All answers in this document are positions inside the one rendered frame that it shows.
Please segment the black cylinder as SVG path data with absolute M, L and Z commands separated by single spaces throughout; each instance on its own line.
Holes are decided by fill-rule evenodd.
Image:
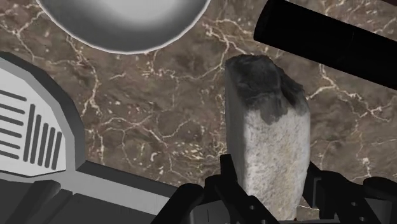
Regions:
M 285 0 L 268 0 L 255 41 L 397 90 L 397 41 Z

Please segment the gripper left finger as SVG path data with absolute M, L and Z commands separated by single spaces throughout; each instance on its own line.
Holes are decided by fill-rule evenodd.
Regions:
M 151 224 L 279 224 L 240 187 L 231 155 L 222 155 L 220 165 L 221 173 L 206 178 L 204 187 L 178 187 Z

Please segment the grey metal bowl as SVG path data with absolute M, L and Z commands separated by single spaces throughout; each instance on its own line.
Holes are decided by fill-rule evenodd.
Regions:
M 109 53 L 161 49 L 186 34 L 211 0 L 36 0 L 63 31 Z

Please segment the white block with dark end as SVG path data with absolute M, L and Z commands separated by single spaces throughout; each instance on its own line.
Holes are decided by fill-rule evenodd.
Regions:
M 228 59 L 225 123 L 239 185 L 278 220 L 293 220 L 310 162 L 310 109 L 301 84 L 266 55 Z

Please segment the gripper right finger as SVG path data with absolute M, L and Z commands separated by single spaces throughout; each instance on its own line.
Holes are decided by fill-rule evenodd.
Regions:
M 397 182 L 369 177 L 361 185 L 309 164 L 303 198 L 320 224 L 397 224 Z

